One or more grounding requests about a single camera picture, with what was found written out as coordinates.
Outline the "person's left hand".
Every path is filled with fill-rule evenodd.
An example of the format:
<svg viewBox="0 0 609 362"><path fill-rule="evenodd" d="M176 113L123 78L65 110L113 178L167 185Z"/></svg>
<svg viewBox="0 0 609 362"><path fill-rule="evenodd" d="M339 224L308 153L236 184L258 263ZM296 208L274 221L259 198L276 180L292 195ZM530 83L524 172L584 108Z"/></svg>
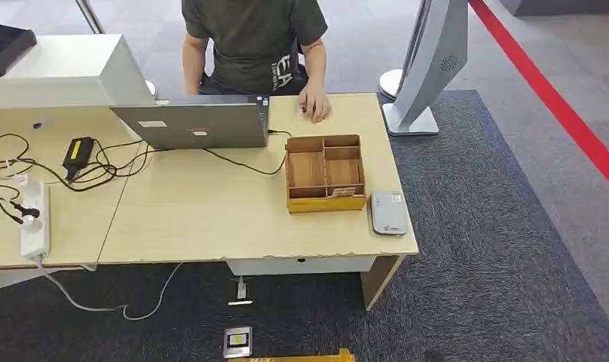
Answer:
<svg viewBox="0 0 609 362"><path fill-rule="evenodd" d="M331 106L323 84L310 80L298 95L298 107L312 123L325 120L331 111Z"/></svg>

